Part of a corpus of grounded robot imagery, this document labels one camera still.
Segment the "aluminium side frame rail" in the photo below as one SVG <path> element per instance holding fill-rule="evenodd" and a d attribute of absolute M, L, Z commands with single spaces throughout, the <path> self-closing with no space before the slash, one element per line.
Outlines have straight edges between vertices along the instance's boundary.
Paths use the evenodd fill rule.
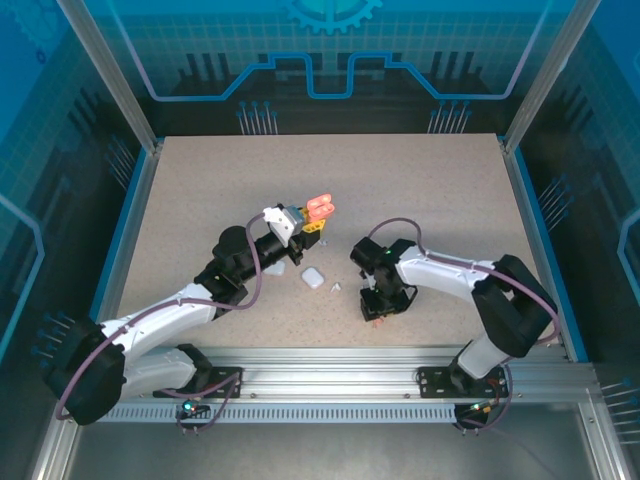
<path fill-rule="evenodd" d="M 161 152 L 162 148 L 157 147 L 154 154 L 147 153 L 97 322 L 113 318 L 118 311 Z M 26 480 L 64 480 L 73 461 L 79 431 L 74 421 L 52 417 L 33 471 Z"/>

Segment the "blue table edge strip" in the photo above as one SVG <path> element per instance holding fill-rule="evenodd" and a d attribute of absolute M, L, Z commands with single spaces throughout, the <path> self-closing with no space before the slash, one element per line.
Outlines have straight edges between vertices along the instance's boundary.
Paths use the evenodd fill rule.
<path fill-rule="evenodd" d="M 107 292 L 108 282 L 109 282 L 112 270 L 114 268 L 116 255 L 118 253 L 118 250 L 122 241 L 126 222 L 128 220 L 128 217 L 131 211 L 134 195 L 136 193 L 139 179 L 146 163 L 146 159 L 147 159 L 147 150 L 142 148 L 136 158 L 132 177 L 126 189 L 126 194 L 120 210 L 118 221 L 116 223 L 115 230 L 111 238 L 111 242 L 109 245 L 109 249 L 107 251 L 107 255 L 101 271 L 101 275 L 99 277 L 96 291 L 89 309 L 89 317 L 93 321 L 96 321 L 98 319 L 100 308 L 102 306 L 102 303 L 104 301 L 104 298 Z"/>
<path fill-rule="evenodd" d="M 523 195 L 526 197 L 525 203 L 531 210 L 532 219 L 529 223 L 533 228 L 533 232 L 529 237 L 535 239 L 536 247 L 532 248 L 535 251 L 533 254 L 534 260 L 545 286 L 559 307 L 565 349 L 573 361 L 587 363 L 589 356 L 562 278 L 550 234 L 539 205 L 538 195 L 535 192 L 531 175 L 519 147 L 516 148 L 514 153 L 514 163 L 516 173 L 522 183 Z"/>

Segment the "aluminium frame post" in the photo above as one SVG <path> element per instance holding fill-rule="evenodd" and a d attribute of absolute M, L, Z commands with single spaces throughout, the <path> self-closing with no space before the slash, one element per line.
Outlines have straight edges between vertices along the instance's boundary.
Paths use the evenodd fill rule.
<path fill-rule="evenodd" d="M 525 95 L 503 139 L 503 153 L 513 156 L 602 0 L 575 0 L 562 28 Z"/>
<path fill-rule="evenodd" d="M 154 154 L 157 137 L 84 0 L 56 0 L 134 136 Z"/>

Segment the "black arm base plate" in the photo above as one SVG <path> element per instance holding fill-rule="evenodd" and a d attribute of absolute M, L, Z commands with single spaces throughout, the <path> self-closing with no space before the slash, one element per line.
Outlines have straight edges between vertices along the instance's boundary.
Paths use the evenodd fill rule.
<path fill-rule="evenodd" d="M 214 398 L 226 395 L 238 398 L 241 393 L 243 369 L 241 367 L 212 367 L 197 370 L 192 379 L 180 389 L 157 390 L 154 398 Z"/>
<path fill-rule="evenodd" d="M 417 369 L 415 380 L 424 399 L 488 399 L 495 396 L 502 399 L 509 394 L 506 372 L 500 366 L 494 367 L 480 379 L 458 367 L 424 366 Z"/>

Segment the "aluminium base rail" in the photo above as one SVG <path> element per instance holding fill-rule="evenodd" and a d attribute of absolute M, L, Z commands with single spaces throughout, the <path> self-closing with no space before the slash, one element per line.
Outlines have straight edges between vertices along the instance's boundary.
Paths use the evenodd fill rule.
<path fill-rule="evenodd" d="M 431 347 L 231 348 L 202 352 L 244 370 L 241 399 L 265 403 L 407 403 L 421 400 L 416 370 L 446 366 L 459 345 Z M 515 404 L 600 402 L 595 368 L 570 362 L 559 345 L 510 362 Z"/>

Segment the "pink earbud charging case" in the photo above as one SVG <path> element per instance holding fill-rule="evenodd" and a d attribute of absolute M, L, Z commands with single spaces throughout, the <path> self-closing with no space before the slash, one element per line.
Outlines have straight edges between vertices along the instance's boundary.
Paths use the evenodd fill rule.
<path fill-rule="evenodd" d="M 332 195 L 325 193 L 307 201 L 308 221 L 316 222 L 329 218 L 335 211 Z"/>

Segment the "small circuit board with LED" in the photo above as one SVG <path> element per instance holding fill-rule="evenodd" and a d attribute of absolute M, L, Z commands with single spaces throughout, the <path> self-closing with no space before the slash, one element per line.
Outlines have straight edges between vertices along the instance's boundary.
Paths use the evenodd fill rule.
<path fill-rule="evenodd" d="M 200 398 L 186 399 L 178 409 L 177 419 L 180 421 L 202 418 L 210 412 L 207 404 L 202 404 Z"/>
<path fill-rule="evenodd" d="M 498 405 L 499 401 L 495 399 L 487 399 L 483 402 L 477 402 L 469 405 L 458 405 L 456 407 L 456 416 L 460 418 L 468 418 L 478 415 L 488 415 Z"/>

